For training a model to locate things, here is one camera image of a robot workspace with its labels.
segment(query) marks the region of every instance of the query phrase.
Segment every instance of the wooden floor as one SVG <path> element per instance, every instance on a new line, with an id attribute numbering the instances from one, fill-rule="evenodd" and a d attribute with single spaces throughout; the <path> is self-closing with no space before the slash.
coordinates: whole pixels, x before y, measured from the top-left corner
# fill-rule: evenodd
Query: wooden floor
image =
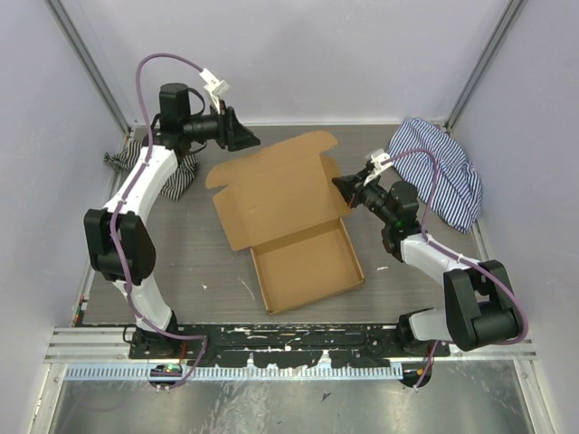
<path id="1" fill-rule="evenodd" d="M 329 154 L 337 159 L 342 174 L 350 175 L 362 169 L 366 154 L 387 147 L 397 126 L 255 127 L 253 131 L 267 146 L 317 129 L 337 137 L 338 145 Z M 180 323 L 395 322 L 402 313 L 442 306 L 442 288 L 421 271 L 389 256 L 380 234 L 384 225 L 358 207 L 346 218 L 346 227 L 366 276 L 365 285 L 292 312 L 268 315 L 250 252 L 231 251 L 214 209 L 214 192 L 204 187 L 211 167 L 240 155 L 211 144 L 199 154 L 199 178 L 183 197 L 176 203 L 159 197 L 149 215 L 147 229 L 157 248 L 157 283 Z M 394 170 L 387 171 L 381 185 L 387 189 L 398 179 Z M 476 257 L 471 235 L 460 234 L 438 216 L 430 218 L 429 231 L 456 251 Z M 131 322 L 134 317 L 123 296 L 96 275 L 84 323 Z"/>

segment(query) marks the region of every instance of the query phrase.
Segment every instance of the open cardboard box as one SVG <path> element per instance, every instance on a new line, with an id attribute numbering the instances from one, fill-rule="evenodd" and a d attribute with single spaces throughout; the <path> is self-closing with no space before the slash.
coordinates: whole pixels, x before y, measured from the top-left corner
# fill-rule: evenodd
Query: open cardboard box
<path id="1" fill-rule="evenodd" d="M 224 162 L 207 188 L 233 250 L 251 248 L 266 309 L 278 313 L 349 289 L 365 278 L 342 222 L 350 209 L 320 153 L 337 140 L 318 131 Z"/>

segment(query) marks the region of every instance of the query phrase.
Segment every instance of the box lid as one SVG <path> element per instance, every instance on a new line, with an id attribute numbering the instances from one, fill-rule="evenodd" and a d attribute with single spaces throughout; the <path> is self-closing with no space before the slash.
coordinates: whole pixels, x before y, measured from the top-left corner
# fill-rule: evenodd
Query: box lid
<path id="1" fill-rule="evenodd" d="M 233 250 L 257 246 L 350 213 L 331 183 L 336 161 L 321 156 L 337 140 L 307 133 L 214 167 L 207 188 Z"/>

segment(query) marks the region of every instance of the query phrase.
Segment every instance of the gray wall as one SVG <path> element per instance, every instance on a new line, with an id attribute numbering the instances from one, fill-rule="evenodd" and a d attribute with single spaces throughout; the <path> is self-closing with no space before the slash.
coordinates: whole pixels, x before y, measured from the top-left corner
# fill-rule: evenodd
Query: gray wall
<path id="1" fill-rule="evenodd" d="M 460 119 L 481 224 L 508 266 L 556 411 L 579 427 L 579 3 L 529 1 Z"/>
<path id="2" fill-rule="evenodd" d="M 320 123 L 446 119 L 508 0 L 63 2 L 129 119 L 138 62 L 169 51 L 223 75 L 244 122 Z M 174 61 L 145 80 L 202 84 Z"/>
<path id="3" fill-rule="evenodd" d="M 42 1 L 0 14 L 0 432 L 24 432 L 55 326 L 66 326 L 122 134 Z"/>

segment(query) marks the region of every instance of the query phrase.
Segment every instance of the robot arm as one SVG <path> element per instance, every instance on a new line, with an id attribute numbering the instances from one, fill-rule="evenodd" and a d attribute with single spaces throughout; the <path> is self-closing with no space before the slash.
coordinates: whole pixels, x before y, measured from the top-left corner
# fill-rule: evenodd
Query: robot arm
<path id="1" fill-rule="evenodd" d="M 495 260 L 464 258 L 422 232 L 416 219 L 416 188 L 400 181 L 387 192 L 378 184 L 380 173 L 390 166 L 389 160 L 388 154 L 378 151 L 357 174 L 332 181 L 351 208 L 362 204 L 384 222 L 382 241 L 388 253 L 444 288 L 444 309 L 400 316 L 397 331 L 401 344 L 412 348 L 423 341 L 442 340 L 469 351 L 519 336 L 523 332 L 520 313 L 510 297 L 480 272 L 492 275 L 512 293 L 504 266 Z M 478 301 L 477 292 L 488 299 Z"/>
<path id="2" fill-rule="evenodd" d="M 91 266 L 127 297 L 125 274 L 109 232 L 112 214 L 119 202 L 122 203 L 117 228 L 132 280 L 130 302 L 142 315 L 136 316 L 138 335 L 147 341 L 148 346 L 155 344 L 156 353 L 162 353 L 164 348 L 171 353 L 176 343 L 159 335 L 144 318 L 161 330 L 174 335 L 179 333 L 176 316 L 163 300 L 153 275 L 156 251 L 145 226 L 153 203 L 190 151 L 192 142 L 205 143 L 214 139 L 221 148 L 230 152 L 260 143 L 249 129 L 239 123 L 233 108 L 213 98 L 211 91 L 212 100 L 217 105 L 211 106 L 207 115 L 192 115 L 189 91 L 185 84 L 180 83 L 161 87 L 160 127 L 155 131 L 153 143 L 143 144 L 135 168 L 119 191 L 102 209 L 89 210 L 84 217 Z M 152 146 L 152 152 L 147 161 L 149 146 Z"/>

